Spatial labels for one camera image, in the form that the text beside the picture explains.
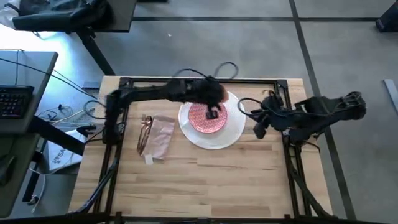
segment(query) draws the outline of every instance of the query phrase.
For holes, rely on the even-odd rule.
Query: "small white tag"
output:
[[[300,106],[301,106],[301,109],[302,109],[304,112],[308,113],[308,112],[307,112],[307,109],[305,109],[305,105],[300,105]]]
[[[151,154],[144,155],[145,157],[145,164],[152,165],[154,163],[154,159],[152,158]]]

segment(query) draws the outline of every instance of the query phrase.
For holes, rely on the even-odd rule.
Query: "pink pouch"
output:
[[[141,156],[152,155],[152,158],[163,160],[169,150],[170,140],[174,132],[175,120],[166,116],[155,115],[151,124],[148,124],[149,121],[150,119],[147,116],[142,122],[144,125],[140,135],[140,140],[142,140],[142,142],[139,142],[138,145],[141,146],[141,150],[139,147],[137,147],[137,150]]]

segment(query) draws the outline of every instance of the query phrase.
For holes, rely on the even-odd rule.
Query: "desk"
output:
[[[104,77],[100,98],[117,89],[119,80],[120,77]],[[134,84],[152,84],[150,78],[146,80],[149,83]],[[292,103],[306,99],[301,79],[288,79],[287,83]],[[263,90],[273,89],[264,84],[224,85],[238,98],[246,96],[258,100],[264,97]],[[252,102],[245,102],[244,106],[246,111],[258,107]],[[118,211],[122,211],[124,217],[283,218],[285,214],[292,214],[281,135],[269,128],[263,140],[256,139],[252,131],[254,122],[250,119],[246,119],[238,142],[215,151],[193,145],[177,123],[165,161],[145,165],[136,152],[141,115],[164,114],[178,120],[179,107],[179,103],[167,100],[130,105],[111,209],[113,215]],[[95,115],[104,116],[103,108],[97,107]],[[97,186],[104,151],[105,145],[101,142],[86,146],[70,203],[71,211],[82,206]],[[308,188],[331,213],[318,150],[304,146],[302,160]],[[103,197],[100,211],[104,211],[105,200]],[[298,203],[302,213],[302,201]]]
[[[16,51],[0,51],[0,58],[13,62],[16,61],[16,55]],[[55,52],[19,52],[19,63],[52,73],[57,57],[58,54]],[[33,99],[31,100],[29,110],[25,114],[25,119],[14,120],[13,122],[9,119],[2,119],[0,120],[0,127],[6,131],[25,133],[36,112],[50,77],[22,66],[19,66],[18,69],[19,77],[17,84],[33,86],[35,88]],[[13,85],[15,75],[16,65],[0,61],[0,83],[2,85]],[[0,186],[0,217],[6,217],[12,210],[19,189],[24,181],[26,170],[36,150],[40,135],[32,133],[22,136],[4,136],[4,131],[0,131],[0,134],[0,155],[10,153],[17,158],[16,169],[12,174],[11,180],[5,186]]]

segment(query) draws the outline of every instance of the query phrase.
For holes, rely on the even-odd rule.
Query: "pink patterned plate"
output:
[[[218,111],[218,118],[207,120],[207,105],[194,103],[189,108],[188,119],[193,128],[201,133],[215,133],[220,130],[226,123],[228,114],[223,103],[220,104],[221,111]]]

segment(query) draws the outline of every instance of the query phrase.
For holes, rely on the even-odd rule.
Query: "gray floor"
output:
[[[295,0],[300,17],[379,17],[393,2]],[[292,12],[288,0],[170,0],[170,4],[140,4],[135,16],[290,17]],[[373,22],[301,22],[301,26],[321,94],[337,97],[361,91],[367,103],[368,113],[361,121],[332,126],[356,216],[397,223],[398,152],[394,138],[398,117],[382,79],[398,83],[398,34],[381,34]],[[119,75],[167,76],[184,67],[212,73],[220,62],[233,61],[240,67],[240,77],[303,78],[308,96],[313,95],[293,22],[134,21],[131,28],[129,34],[98,34],[96,39]],[[0,32],[0,49],[57,51],[56,69],[80,85],[100,81],[103,76],[75,34],[41,33],[40,39],[4,27]],[[39,110],[58,103],[79,109],[85,100],[52,80]],[[333,211],[345,217],[323,138],[320,144]],[[45,197],[34,215],[65,213],[75,178],[49,177]],[[12,217],[29,215],[30,207],[19,200]]]

